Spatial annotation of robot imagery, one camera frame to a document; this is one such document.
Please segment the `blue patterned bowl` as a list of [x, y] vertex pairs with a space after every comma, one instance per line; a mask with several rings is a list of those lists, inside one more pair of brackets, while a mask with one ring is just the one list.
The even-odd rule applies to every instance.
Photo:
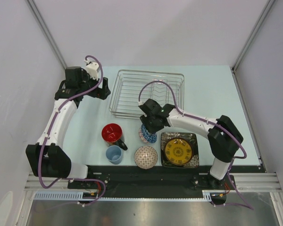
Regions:
[[142, 124], [139, 128], [139, 137], [144, 143], [153, 144], [157, 141], [157, 134], [156, 133], [149, 133], [146, 127]]

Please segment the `red patterned bowl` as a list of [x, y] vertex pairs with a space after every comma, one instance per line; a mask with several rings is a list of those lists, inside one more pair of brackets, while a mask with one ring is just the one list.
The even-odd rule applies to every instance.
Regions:
[[158, 161], [158, 153], [151, 146], [142, 146], [134, 153], [135, 164], [144, 170], [148, 170], [156, 165]]

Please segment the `yellow round plate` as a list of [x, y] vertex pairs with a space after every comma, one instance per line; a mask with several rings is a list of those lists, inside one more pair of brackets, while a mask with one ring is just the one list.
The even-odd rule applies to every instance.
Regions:
[[191, 145], [184, 139], [170, 139], [164, 149], [165, 156], [174, 165], [185, 165], [193, 156]]

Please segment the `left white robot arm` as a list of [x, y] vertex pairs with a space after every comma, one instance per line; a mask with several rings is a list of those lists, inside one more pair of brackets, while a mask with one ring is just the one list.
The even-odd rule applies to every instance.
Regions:
[[100, 66], [91, 62], [85, 68], [65, 69], [65, 80], [55, 93], [54, 109], [48, 124], [36, 144], [28, 145], [26, 156], [33, 174], [47, 178], [78, 178], [84, 188], [94, 185], [95, 177], [88, 167], [74, 163], [63, 151], [69, 123], [85, 95], [105, 100], [111, 91], [108, 79], [99, 78]]

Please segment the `metal wire dish rack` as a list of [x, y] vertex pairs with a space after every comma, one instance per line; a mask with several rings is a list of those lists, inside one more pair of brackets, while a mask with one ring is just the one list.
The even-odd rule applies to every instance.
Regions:
[[184, 107], [184, 75], [181, 73], [166, 73], [142, 70], [118, 71], [114, 84], [109, 110], [115, 117], [139, 119], [142, 111], [138, 107], [138, 97], [141, 101], [153, 99], [161, 106], [174, 104], [170, 89], [162, 82], [166, 82], [173, 90], [177, 105]]

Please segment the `black floral square plate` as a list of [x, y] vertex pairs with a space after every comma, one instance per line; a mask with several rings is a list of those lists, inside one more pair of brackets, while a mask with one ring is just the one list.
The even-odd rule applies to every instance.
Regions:
[[[192, 147], [193, 156], [192, 159], [185, 165], [174, 165], [169, 162], [165, 156], [164, 149], [166, 143], [173, 138], [181, 138], [186, 140]], [[160, 137], [160, 151], [161, 151], [161, 164], [163, 167], [168, 168], [197, 168], [200, 164], [199, 161], [199, 151], [198, 151], [198, 141], [194, 133], [186, 132], [163, 132]]]

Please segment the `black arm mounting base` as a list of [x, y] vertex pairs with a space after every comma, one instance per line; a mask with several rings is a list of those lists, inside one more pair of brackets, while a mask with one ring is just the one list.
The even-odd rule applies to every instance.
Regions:
[[87, 177], [105, 183], [105, 198], [189, 199], [200, 198], [203, 190], [216, 192], [224, 186], [210, 185], [210, 166], [168, 168], [155, 166], [89, 166]]

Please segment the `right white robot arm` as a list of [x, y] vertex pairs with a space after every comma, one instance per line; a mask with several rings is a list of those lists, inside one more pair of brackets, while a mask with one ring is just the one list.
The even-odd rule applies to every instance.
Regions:
[[217, 119], [194, 116], [185, 113], [176, 105], [166, 104], [161, 107], [153, 99], [148, 99], [144, 103], [139, 101], [138, 107], [143, 111], [140, 120], [151, 134], [165, 127], [174, 127], [188, 130], [208, 140], [214, 156], [208, 184], [214, 189], [219, 189], [225, 184], [225, 175], [239, 149], [243, 152], [241, 158], [246, 158], [246, 152], [241, 145], [243, 136], [232, 120], [225, 115]]

